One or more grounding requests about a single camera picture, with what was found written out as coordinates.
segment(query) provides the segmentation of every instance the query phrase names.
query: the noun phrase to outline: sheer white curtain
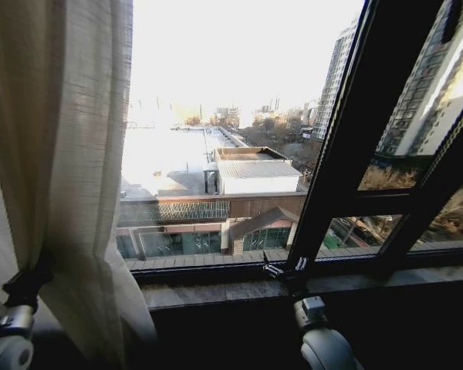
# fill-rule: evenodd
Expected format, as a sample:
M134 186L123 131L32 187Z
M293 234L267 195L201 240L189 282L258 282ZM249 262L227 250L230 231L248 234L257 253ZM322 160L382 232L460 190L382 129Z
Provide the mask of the sheer white curtain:
M41 298L115 366L156 340L113 233L131 33L129 0L0 0L0 285L47 256Z

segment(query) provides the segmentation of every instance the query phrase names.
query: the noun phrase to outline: white building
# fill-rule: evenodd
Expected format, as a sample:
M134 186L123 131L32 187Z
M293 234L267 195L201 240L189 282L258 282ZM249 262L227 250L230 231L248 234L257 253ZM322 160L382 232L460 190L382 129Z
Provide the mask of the white building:
M220 194L295 193L302 174L266 147L215 150Z
M319 108L314 119L313 135L318 139L324 139L327 127L333 112L336 94L341 85L341 77L348 59L348 52L352 45L355 31L357 30L358 17L355 18L350 27L341 32L340 37L334 45L333 56L331 57L330 68L324 84L323 94L319 101Z

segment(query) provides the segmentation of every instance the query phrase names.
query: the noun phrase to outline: distant building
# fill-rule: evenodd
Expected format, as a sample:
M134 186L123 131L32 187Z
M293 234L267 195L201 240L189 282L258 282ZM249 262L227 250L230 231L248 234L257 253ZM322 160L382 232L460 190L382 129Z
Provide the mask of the distant building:
M318 108L318 99L312 99L303 105L302 124L304 126L312 126L314 124Z
M454 36L443 41L450 7L441 6L384 130L383 156L433 155L463 108L463 3Z
M350 27L341 32L340 37L336 40L334 45L330 68L324 84L323 94L319 101L319 109L313 123L313 135L318 139L324 139L324 136L326 135L327 127L333 112L336 94L340 88L341 77L348 59L348 52L350 51L353 37L357 30L357 24L358 17L352 21Z

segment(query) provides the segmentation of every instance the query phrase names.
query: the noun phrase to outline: bright sky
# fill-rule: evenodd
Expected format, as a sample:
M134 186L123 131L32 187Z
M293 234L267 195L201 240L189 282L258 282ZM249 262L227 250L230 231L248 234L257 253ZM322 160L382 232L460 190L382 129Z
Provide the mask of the bright sky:
M134 0L132 98L258 109L320 97L362 0Z

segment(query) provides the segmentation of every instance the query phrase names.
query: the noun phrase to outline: bare tree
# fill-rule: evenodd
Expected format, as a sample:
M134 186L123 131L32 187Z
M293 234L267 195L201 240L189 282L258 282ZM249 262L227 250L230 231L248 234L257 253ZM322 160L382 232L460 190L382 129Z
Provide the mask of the bare tree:
M359 190L404 189L415 185L417 172L401 172L392 167L381 169L369 166L360 182Z
M439 215L434 218L431 229L433 231L444 230L448 233L463 235L463 188L451 197Z

